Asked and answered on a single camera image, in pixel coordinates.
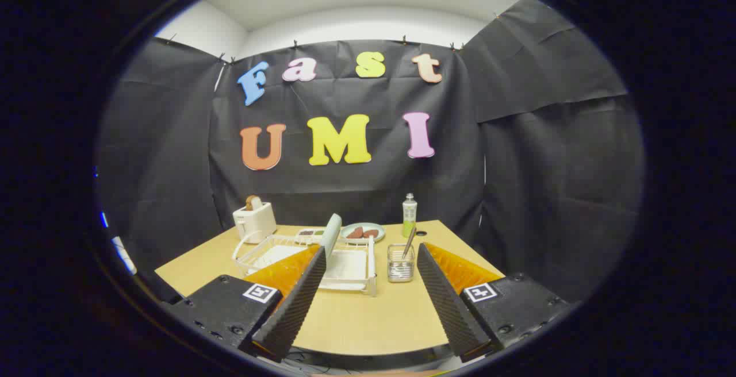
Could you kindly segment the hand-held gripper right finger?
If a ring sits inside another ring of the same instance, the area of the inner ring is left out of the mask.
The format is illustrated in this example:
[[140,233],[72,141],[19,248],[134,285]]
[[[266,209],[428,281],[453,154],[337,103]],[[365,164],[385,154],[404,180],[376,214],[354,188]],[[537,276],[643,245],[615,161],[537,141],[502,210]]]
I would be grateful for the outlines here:
[[435,244],[420,244],[416,266],[462,362],[522,342],[578,307],[525,273],[501,276]]

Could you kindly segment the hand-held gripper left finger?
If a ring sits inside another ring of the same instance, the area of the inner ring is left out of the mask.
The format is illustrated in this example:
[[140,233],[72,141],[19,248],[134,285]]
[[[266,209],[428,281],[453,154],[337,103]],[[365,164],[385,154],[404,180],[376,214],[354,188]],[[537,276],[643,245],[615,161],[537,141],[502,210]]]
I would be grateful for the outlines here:
[[291,349],[327,267],[318,244],[244,279],[219,275],[164,309],[214,343],[281,361]]

